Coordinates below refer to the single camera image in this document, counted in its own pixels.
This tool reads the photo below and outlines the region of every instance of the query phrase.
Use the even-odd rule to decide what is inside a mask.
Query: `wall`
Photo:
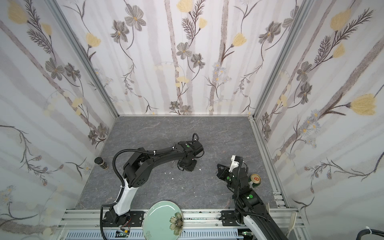
[[[383,230],[383,7],[315,1],[257,116],[314,240]]]
[[[58,1],[120,114],[251,114],[301,1]]]
[[[44,1],[0,16],[0,238],[50,239],[114,117]]]

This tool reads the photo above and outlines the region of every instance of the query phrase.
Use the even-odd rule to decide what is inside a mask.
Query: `wallpapered panel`
[[[383,227],[383,7],[315,1],[257,117],[315,240]]]
[[[58,1],[120,114],[251,114],[301,1]]]
[[[50,239],[114,117],[44,2],[0,6],[0,238]]]

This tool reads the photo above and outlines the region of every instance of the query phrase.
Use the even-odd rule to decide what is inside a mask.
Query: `gray marble surface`
[[[132,209],[149,209],[160,200],[170,200],[181,209],[224,209],[234,207],[232,193],[217,178],[217,163],[229,166],[232,155],[242,156],[249,173],[257,173],[262,183],[255,191],[261,199],[276,208],[272,188],[260,157],[259,149],[247,117],[119,117],[109,135],[101,157],[108,170],[95,166],[76,209],[100,209],[116,199],[121,182],[112,169],[112,158],[119,150],[144,147],[162,149],[174,142],[189,141],[199,135],[205,154],[197,160],[193,172],[177,169],[177,161],[152,170],[141,186]],[[121,154],[116,166],[122,167],[132,153]]]

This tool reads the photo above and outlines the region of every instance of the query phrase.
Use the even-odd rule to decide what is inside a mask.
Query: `metal corner post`
[[[281,50],[279,57],[276,60],[275,66],[273,67],[272,73],[267,81],[267,84],[265,85],[264,91],[262,93],[262,96],[259,100],[259,102],[256,105],[255,111],[253,113],[253,118],[255,118],[257,115],[259,115],[260,111],[262,110],[263,105],[265,104],[265,101],[268,98],[268,95],[279,76],[279,72],[288,57],[288,54],[295,42],[295,39],[297,35],[299,34],[302,25],[304,24],[304,21],[311,9],[312,4],[315,0],[303,0],[303,3],[301,4],[301,7],[299,8],[299,11],[297,13],[297,17],[295,18],[292,29],[289,31],[288,37],[285,40],[283,49]]]
[[[48,5],[53,17],[59,24],[60,28],[63,30],[65,36],[67,37],[69,43],[71,44],[73,51],[76,53],[76,55],[80,58],[81,62],[83,63],[85,69],[87,70],[87,73],[93,80],[96,88],[98,89],[99,93],[101,94],[102,98],[104,99],[105,103],[107,104],[108,108],[111,110],[113,115],[115,117],[118,117],[119,114],[113,105],[111,99],[108,96],[108,93],[104,89],[100,79],[98,78],[97,74],[95,73],[92,64],[88,57],[83,52],[83,48],[78,41],[75,33],[71,29],[69,23],[67,22],[67,19],[65,18],[63,12],[61,11],[59,4],[56,0],[45,0],[45,3]]]

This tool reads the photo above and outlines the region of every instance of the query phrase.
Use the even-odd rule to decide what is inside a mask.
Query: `plate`
[[[160,201],[147,212],[143,221],[146,240],[176,240],[183,228],[180,208],[170,201]]]

